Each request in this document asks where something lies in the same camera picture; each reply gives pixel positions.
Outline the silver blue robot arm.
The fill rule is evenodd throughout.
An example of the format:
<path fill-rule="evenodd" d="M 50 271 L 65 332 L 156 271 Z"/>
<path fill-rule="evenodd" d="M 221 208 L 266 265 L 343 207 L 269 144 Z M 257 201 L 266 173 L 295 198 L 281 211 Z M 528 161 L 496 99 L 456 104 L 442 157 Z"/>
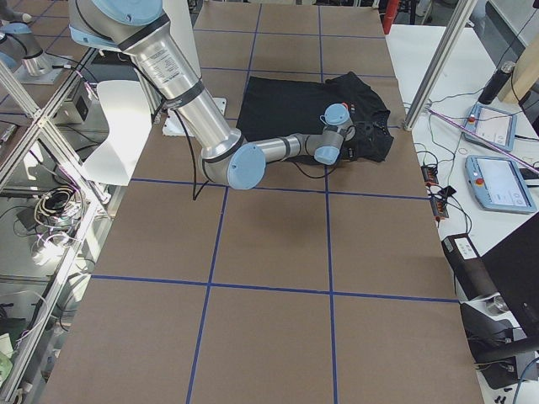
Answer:
<path fill-rule="evenodd" d="M 166 106 L 201 145 L 199 167 L 205 177 L 234 189 L 252 189 L 270 162 L 309 155 L 334 165 L 343 144 L 355 134 L 344 104 L 329 105 L 319 135 L 292 134 L 247 142 L 226 122 L 200 76 L 171 34 L 160 1 L 71 1 L 72 39 L 80 45 L 129 56 L 164 99 Z"/>
<path fill-rule="evenodd" d="M 1 1 L 1 61 L 22 84 L 52 85 L 60 75 L 28 23 L 32 16 Z"/>

